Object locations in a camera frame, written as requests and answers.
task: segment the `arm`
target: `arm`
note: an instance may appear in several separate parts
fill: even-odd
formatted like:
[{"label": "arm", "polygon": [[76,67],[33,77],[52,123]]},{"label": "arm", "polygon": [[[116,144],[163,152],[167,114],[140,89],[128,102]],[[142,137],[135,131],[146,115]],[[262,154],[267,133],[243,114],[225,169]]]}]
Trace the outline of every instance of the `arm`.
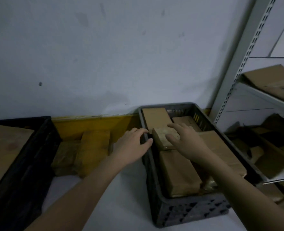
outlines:
[{"label": "arm", "polygon": [[267,198],[215,155],[194,131],[185,124],[169,124],[180,140],[166,135],[186,158],[205,168],[214,178],[247,230],[284,230],[284,210]]},{"label": "arm", "polygon": [[26,231],[80,231],[113,178],[128,164],[139,159],[153,140],[140,144],[146,129],[126,131],[115,144],[113,153],[81,182],[58,199]]}]

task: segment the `hand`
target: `hand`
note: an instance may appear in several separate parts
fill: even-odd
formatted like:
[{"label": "hand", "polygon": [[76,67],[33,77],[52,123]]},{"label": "hand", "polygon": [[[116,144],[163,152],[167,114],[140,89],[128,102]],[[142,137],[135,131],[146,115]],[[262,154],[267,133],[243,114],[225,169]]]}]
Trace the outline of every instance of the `hand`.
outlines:
[{"label": "hand", "polygon": [[213,153],[206,146],[198,133],[185,123],[168,124],[168,127],[174,128],[180,136],[180,140],[171,134],[166,134],[167,140],[178,150],[180,154],[189,160],[200,163],[201,160],[207,160]]},{"label": "hand", "polygon": [[144,128],[132,128],[131,131],[126,131],[125,134],[114,143],[111,156],[116,157],[124,166],[141,158],[154,141],[153,139],[148,139],[146,143],[140,144],[140,137],[144,133],[148,133],[148,130]]}]

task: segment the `white wall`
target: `white wall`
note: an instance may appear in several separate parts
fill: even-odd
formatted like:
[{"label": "white wall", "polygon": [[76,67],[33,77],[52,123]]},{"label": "white wall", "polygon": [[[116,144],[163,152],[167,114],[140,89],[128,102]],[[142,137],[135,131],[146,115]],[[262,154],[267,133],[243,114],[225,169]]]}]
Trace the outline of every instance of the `white wall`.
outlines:
[{"label": "white wall", "polygon": [[211,107],[252,1],[0,0],[0,119]]}]

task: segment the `right hand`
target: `right hand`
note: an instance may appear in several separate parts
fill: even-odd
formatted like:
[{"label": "right hand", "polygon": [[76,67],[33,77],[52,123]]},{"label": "right hand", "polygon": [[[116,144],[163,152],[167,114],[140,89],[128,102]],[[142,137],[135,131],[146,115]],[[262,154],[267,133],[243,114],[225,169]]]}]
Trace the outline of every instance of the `right hand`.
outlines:
[{"label": "right hand", "polygon": [[200,163],[201,160],[208,160],[211,157],[211,150],[192,127],[187,126],[185,123],[173,123],[167,126],[174,128],[178,132],[180,140],[171,134],[166,134],[165,137],[184,157],[196,163]]}]

